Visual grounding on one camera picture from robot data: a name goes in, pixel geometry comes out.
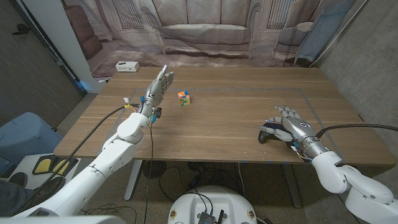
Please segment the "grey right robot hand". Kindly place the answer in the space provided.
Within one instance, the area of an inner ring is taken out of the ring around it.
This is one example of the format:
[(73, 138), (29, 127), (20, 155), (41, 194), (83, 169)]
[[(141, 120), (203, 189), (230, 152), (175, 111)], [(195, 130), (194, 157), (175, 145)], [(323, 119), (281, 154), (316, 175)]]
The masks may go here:
[(278, 110), (282, 116), (271, 117), (266, 120), (266, 123), (281, 124), (285, 130), (261, 126), (261, 131), (273, 134), (276, 138), (284, 142), (295, 141), (299, 143), (300, 150), (312, 159), (320, 154), (328, 152), (327, 147), (321, 140), (315, 137), (313, 128), (303, 120), (294, 109), (284, 105), (275, 106), (275, 109)]

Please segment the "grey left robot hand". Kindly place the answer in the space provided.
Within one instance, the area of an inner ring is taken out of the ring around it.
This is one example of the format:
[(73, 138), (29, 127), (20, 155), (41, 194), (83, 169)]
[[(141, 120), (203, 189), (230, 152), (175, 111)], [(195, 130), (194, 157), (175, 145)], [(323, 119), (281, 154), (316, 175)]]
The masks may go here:
[(137, 112), (146, 117), (152, 116), (156, 107), (158, 107), (165, 95), (165, 92), (173, 83), (174, 73), (167, 72), (167, 66), (164, 65), (156, 79), (148, 86), (144, 95), (144, 102), (138, 107)]

